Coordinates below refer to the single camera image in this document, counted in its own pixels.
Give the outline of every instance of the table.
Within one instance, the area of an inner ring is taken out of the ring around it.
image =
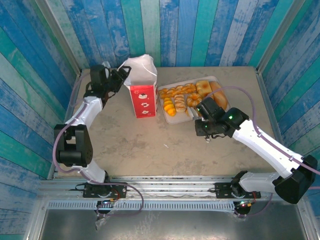
[[[223,86],[246,89],[256,106],[258,126],[273,136],[253,67],[159,67],[157,71],[158,86],[215,76]],[[83,97],[89,81],[90,75],[82,81],[78,99]],[[226,95],[232,107],[252,116],[250,101],[244,93],[231,89]],[[241,170],[274,171],[259,155],[234,139],[217,138],[206,143],[203,137],[196,136],[194,122],[168,124],[159,102],[157,116],[136,119],[129,90],[124,86],[95,118],[89,135],[95,161],[110,176],[235,175]]]

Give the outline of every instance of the blue wooden wall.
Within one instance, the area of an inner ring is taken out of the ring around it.
[[[293,0],[47,0],[81,69],[257,66]]]
[[[304,2],[262,76],[284,144],[320,160],[319,0]],[[320,191],[307,194],[320,220]]]
[[[23,238],[75,79],[35,0],[0,0],[0,239]]]

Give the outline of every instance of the food tray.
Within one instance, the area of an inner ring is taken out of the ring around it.
[[[186,84],[190,84],[190,83],[196,84],[200,80],[208,80],[209,82],[218,82],[220,84],[220,86],[222,87],[221,83],[219,82],[219,80],[215,76],[205,76],[205,77],[201,77],[201,78],[196,78],[196,79],[187,80],[187,81],[180,81],[180,82],[160,86],[160,87],[158,87],[158,91],[161,89],[164,89],[164,88],[167,88],[167,89],[175,88],[178,85],[186,85]],[[226,92],[225,91],[223,91],[223,92],[226,96],[226,99],[228,100],[228,105],[226,107],[226,111],[228,111],[230,109],[229,99],[228,99],[228,96],[226,95]],[[187,95],[188,94],[184,94],[185,101],[187,101]],[[168,124],[179,124],[179,123],[188,122],[188,121],[192,120],[191,117],[189,117],[185,112],[177,112],[175,116],[170,116],[164,110],[164,100],[162,98],[160,98],[160,96],[158,99],[160,100],[161,108],[164,113],[165,120]]]

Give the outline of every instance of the metal floor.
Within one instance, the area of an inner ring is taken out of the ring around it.
[[[266,204],[257,202],[251,214]],[[305,240],[296,205],[274,201],[261,215],[239,219],[212,211],[143,211],[111,217],[96,230],[93,210],[46,212],[42,240]]]

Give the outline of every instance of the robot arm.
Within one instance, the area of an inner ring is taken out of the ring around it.
[[[231,108],[225,112],[211,97],[205,98],[196,108],[202,114],[201,119],[195,120],[197,136],[204,136],[207,140],[210,136],[216,138],[215,135],[218,134],[234,138],[255,151],[276,170],[272,173],[239,172],[231,182],[231,190],[235,196],[241,197],[246,192],[253,191],[270,192],[296,204],[315,181],[315,173],[292,161],[295,158],[317,169],[318,162],[314,157],[303,157],[289,150],[259,128],[258,135],[253,121],[239,109]],[[291,158],[275,149],[261,135]]]
[[[110,181],[107,172],[93,160],[93,147],[88,129],[98,113],[105,107],[108,99],[120,90],[130,70],[131,68],[127,66],[111,72],[103,65],[91,67],[91,82],[86,86],[81,106],[65,124],[58,124],[54,128],[56,139],[58,133],[75,119],[57,142],[55,155],[58,163],[79,169],[89,179],[96,182],[107,183]]]

